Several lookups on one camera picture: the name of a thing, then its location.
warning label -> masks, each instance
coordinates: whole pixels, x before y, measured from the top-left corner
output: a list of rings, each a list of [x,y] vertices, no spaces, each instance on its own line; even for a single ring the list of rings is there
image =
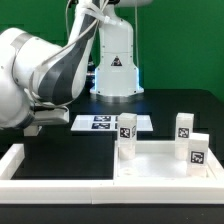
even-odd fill
[[[116,58],[114,59],[114,61],[111,64],[111,66],[122,66],[121,61],[118,56],[116,56]]]

white tray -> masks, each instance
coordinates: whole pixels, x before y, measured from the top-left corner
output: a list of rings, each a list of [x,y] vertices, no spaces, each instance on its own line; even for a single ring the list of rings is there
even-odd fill
[[[0,204],[224,204],[224,170],[210,150],[207,177],[197,178],[175,161],[173,141],[138,141],[129,162],[119,161],[116,146],[113,180],[35,181],[11,180],[24,158],[23,145],[13,145],[0,160]]]

white block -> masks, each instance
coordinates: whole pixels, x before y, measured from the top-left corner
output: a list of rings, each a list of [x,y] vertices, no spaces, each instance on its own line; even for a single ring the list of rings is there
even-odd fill
[[[175,140],[187,142],[193,130],[194,114],[178,113],[176,118]]]
[[[175,158],[186,160],[188,155],[188,140],[193,131],[194,114],[178,113],[176,117]]]
[[[135,158],[137,114],[122,113],[118,116],[119,157],[124,160]]]
[[[208,144],[208,134],[190,134],[188,145],[187,175],[206,177]]]

green background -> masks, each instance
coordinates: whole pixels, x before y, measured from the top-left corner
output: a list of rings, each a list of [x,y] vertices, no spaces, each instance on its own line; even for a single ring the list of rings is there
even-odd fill
[[[0,31],[18,27],[64,45],[66,2],[0,0]],[[133,8],[116,11],[135,25]],[[138,14],[142,86],[205,89],[224,101],[224,0],[154,0]],[[99,63],[98,41],[93,56]]]

black table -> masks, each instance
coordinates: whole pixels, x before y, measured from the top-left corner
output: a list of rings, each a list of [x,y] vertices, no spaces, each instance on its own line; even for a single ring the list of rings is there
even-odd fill
[[[84,90],[70,106],[71,121],[44,127],[38,137],[0,133],[1,153],[25,144],[26,158],[13,179],[112,179],[116,132],[71,132],[76,115],[150,115],[153,132],[138,140],[174,140],[177,113],[194,113],[194,132],[210,135],[210,149],[224,160],[224,103],[205,90],[145,90],[123,104],[90,99]],[[1,223],[223,223],[222,205],[0,205]]]

